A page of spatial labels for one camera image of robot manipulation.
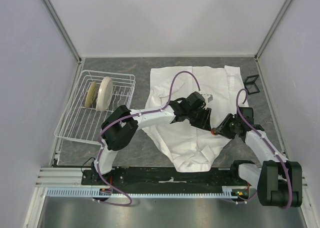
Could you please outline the white shirt garment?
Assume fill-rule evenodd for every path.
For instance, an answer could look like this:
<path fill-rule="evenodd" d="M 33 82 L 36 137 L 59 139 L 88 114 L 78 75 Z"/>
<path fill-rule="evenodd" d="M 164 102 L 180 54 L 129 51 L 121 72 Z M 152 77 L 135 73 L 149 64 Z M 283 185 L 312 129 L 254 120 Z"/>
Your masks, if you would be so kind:
<path fill-rule="evenodd" d="M 244 88 L 239 67 L 174 66 L 150 71 L 150 93 L 146 108 L 163 106 L 168 100 L 188 97 L 192 92 L 212 94 L 210 124 L 218 126 L 227 114 L 236 114 L 236 96 Z M 195 128 L 188 120 L 154 125 L 143 131 L 179 172 L 206 172 L 229 139 Z"/>

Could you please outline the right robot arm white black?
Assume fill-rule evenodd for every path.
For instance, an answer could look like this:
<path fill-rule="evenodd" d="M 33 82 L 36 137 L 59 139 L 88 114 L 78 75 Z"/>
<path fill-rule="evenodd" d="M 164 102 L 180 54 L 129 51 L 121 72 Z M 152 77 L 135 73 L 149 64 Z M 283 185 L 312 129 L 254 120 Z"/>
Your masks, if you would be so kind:
<path fill-rule="evenodd" d="M 235 185 L 247 181 L 263 206 L 300 207 L 303 202 L 302 167 L 282 155 L 268 139 L 262 126 L 255 124 L 251 107 L 239 107 L 215 128 L 213 135 L 240 137 L 258 158 L 261 168 L 249 161 L 234 161 L 229 179 Z"/>

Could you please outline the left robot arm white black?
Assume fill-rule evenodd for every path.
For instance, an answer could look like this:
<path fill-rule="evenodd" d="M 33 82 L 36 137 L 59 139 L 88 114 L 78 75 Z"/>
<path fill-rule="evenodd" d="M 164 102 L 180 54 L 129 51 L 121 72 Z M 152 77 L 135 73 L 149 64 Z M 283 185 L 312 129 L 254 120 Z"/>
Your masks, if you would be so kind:
<path fill-rule="evenodd" d="M 210 131 L 212 109 L 207 105 L 212 100 L 212 95 L 193 92 L 187 98 L 178 98 L 151 109 L 130 110 L 121 105 L 101 125 L 101 149 L 94 163 L 92 179 L 99 185 L 109 181 L 117 152 L 125 148 L 140 129 L 188 120 L 191 126 Z"/>

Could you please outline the black square open case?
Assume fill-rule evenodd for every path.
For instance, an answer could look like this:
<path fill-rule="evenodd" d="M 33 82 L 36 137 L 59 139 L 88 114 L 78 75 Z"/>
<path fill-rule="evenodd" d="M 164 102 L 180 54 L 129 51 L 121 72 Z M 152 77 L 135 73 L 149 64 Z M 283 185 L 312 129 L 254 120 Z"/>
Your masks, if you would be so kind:
<path fill-rule="evenodd" d="M 260 89 L 256 84 L 256 81 L 258 80 L 259 75 L 250 75 L 247 76 L 244 80 L 244 88 L 246 89 L 248 95 L 253 95 L 253 94 L 257 94 L 260 93 Z"/>

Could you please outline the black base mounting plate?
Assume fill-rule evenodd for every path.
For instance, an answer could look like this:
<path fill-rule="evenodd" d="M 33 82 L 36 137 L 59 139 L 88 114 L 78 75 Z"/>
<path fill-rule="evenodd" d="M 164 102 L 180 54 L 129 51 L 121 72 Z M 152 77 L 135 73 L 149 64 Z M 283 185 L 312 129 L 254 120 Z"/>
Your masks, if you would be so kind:
<path fill-rule="evenodd" d="M 103 178 L 117 188 L 136 184 L 163 184 L 167 182 L 205 186 L 240 186 L 248 183 L 230 169 L 211 168 L 208 172 L 180 173 L 174 167 L 113 167 Z"/>

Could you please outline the cream plate large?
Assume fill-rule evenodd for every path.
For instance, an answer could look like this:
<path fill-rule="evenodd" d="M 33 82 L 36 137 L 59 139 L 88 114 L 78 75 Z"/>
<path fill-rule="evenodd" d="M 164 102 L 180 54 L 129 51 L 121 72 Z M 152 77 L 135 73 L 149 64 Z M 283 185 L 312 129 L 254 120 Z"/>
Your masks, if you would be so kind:
<path fill-rule="evenodd" d="M 113 94 L 113 81 L 110 77 L 105 77 L 98 90 L 96 110 L 99 112 L 106 111 L 111 103 Z"/>

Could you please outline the beige plate small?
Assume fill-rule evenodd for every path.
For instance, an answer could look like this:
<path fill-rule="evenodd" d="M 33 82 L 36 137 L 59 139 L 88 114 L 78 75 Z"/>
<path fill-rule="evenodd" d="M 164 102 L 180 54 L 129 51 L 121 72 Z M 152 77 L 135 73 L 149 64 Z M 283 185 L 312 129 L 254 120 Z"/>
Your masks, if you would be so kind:
<path fill-rule="evenodd" d="M 92 108 L 95 107 L 96 105 L 96 99 L 97 99 L 97 95 L 98 94 L 98 85 L 96 82 L 93 82 L 89 89 L 87 90 L 87 95 L 85 98 L 85 103 L 84 106 L 85 108 Z"/>

